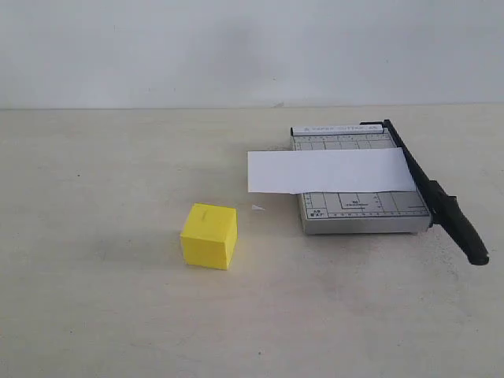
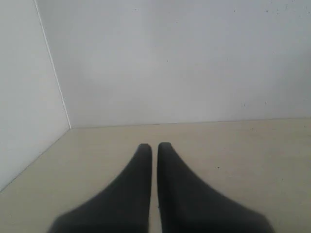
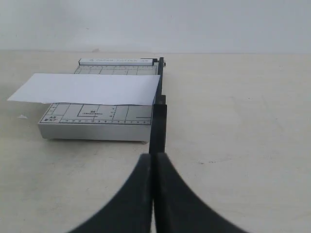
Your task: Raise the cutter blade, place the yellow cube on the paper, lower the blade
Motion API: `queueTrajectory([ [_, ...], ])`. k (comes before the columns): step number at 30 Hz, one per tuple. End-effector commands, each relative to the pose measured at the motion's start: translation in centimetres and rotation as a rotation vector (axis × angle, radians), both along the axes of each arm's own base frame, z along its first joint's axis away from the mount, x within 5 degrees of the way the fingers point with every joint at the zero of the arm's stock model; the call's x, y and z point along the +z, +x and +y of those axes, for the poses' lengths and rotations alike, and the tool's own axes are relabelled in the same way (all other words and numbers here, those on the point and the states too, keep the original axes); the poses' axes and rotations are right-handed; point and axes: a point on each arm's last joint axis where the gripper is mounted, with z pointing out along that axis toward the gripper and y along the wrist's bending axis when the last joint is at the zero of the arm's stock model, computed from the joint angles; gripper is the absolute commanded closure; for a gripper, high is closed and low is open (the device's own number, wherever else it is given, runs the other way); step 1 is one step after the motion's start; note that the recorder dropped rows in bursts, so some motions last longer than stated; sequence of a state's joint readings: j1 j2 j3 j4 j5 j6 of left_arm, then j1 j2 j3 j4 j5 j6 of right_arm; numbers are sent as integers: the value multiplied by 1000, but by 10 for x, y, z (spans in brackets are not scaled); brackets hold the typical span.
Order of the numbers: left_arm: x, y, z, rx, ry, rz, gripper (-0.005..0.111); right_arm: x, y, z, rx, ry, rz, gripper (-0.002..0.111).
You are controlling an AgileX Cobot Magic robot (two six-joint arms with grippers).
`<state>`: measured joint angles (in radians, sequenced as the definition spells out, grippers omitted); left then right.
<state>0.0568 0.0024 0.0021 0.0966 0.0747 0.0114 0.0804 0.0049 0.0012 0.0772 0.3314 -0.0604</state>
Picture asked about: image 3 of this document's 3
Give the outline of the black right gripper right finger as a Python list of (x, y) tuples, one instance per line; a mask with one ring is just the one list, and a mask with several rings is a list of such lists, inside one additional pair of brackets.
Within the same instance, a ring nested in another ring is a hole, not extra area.
[(206, 205), (165, 153), (153, 156), (153, 199), (158, 233), (246, 232)]

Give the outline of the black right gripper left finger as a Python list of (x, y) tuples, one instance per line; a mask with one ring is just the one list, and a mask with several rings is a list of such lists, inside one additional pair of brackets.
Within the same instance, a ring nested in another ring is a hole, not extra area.
[(142, 154), (116, 195), (72, 233), (149, 233), (152, 221), (152, 159)]

